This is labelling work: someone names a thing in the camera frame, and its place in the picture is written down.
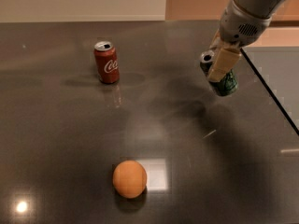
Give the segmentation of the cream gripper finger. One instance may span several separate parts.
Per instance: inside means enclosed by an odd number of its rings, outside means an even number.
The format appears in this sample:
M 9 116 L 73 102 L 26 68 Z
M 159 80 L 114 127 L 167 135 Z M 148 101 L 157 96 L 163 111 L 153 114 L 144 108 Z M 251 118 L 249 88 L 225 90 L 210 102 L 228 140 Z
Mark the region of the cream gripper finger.
M 207 80 L 220 82 L 236 65 L 241 57 L 240 47 L 223 41 L 214 41 L 210 48 L 215 52 L 215 60 L 209 68 Z
M 212 50 L 216 50 L 216 49 L 219 49 L 221 47 L 221 45 L 222 45 L 221 34 L 220 34 L 220 31 L 217 31 L 214 34 L 214 37 L 211 41 L 210 48 Z

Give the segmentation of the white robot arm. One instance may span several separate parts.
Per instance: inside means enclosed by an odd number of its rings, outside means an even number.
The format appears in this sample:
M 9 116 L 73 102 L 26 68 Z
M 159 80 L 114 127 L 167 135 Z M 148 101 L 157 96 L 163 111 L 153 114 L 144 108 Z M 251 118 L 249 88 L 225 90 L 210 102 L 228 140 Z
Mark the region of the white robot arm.
M 273 14 L 286 0 L 231 0 L 224 9 L 210 48 L 216 58 L 207 79 L 221 81 L 238 62 L 240 50 L 254 43 L 269 26 Z

